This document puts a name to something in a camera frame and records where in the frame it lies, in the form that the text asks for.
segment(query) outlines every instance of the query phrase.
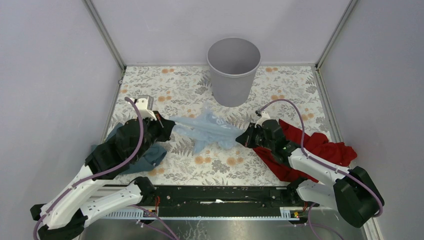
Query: floral tablecloth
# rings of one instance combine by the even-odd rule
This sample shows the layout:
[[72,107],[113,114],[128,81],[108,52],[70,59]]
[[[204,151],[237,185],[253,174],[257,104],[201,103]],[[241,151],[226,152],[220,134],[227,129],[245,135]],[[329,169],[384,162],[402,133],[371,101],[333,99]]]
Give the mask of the floral tablecloth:
[[[136,117],[131,105],[124,100],[127,96],[154,97],[153,110],[159,111],[164,118],[195,118],[202,112],[203,102],[208,101],[216,116],[244,130],[250,122],[259,119],[255,110],[272,100],[286,98],[300,109],[307,134],[322,132],[330,138],[329,123],[325,118],[313,76],[309,66],[260,67],[246,103],[238,107],[224,107],[212,95],[207,66],[129,66],[108,131],[117,123],[125,123]],[[271,118],[280,118],[297,127],[301,125],[291,105],[277,102],[266,110]],[[119,175],[113,183],[126,185],[136,177],[147,176],[155,185],[286,184],[275,177],[253,150],[241,144],[232,149],[222,149],[214,143],[199,154],[194,154],[194,143],[193,139],[173,133],[171,141],[160,143],[168,153],[159,166],[150,172]]]

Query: trash can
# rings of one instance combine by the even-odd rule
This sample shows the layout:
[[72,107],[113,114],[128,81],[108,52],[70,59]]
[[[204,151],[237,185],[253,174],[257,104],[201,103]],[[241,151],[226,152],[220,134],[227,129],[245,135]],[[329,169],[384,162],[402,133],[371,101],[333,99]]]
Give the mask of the trash can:
[[259,49],[248,40],[229,37],[215,42],[206,58],[215,100],[226,107],[246,102],[261,64]]

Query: white wall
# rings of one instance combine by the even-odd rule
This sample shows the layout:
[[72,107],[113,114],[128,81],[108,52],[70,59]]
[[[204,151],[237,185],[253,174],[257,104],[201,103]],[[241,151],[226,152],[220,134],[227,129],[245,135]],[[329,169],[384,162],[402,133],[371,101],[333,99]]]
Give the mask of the white wall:
[[81,0],[0,2],[0,239],[75,176],[103,133],[120,70]]
[[263,63],[315,63],[349,0],[93,0],[127,65],[206,64],[217,40],[255,43]]
[[385,199],[385,240],[423,239],[424,1],[360,1],[322,67],[342,136]]

